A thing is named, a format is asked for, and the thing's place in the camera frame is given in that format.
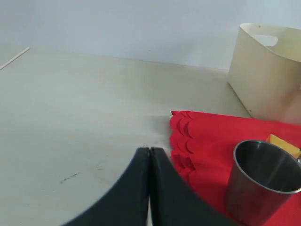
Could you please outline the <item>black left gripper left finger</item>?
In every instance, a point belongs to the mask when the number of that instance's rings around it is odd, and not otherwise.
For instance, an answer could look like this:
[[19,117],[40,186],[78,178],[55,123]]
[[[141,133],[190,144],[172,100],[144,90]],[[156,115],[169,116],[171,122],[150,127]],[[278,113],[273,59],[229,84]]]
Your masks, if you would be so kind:
[[66,226],[146,226],[149,204],[150,149],[136,150],[110,190]]

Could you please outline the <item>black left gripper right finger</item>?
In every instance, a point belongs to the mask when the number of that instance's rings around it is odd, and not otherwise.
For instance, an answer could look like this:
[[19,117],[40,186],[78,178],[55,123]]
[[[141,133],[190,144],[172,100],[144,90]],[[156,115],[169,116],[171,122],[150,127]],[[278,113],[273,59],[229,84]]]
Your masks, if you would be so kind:
[[149,192],[154,226],[234,226],[176,172],[162,148],[150,149]]

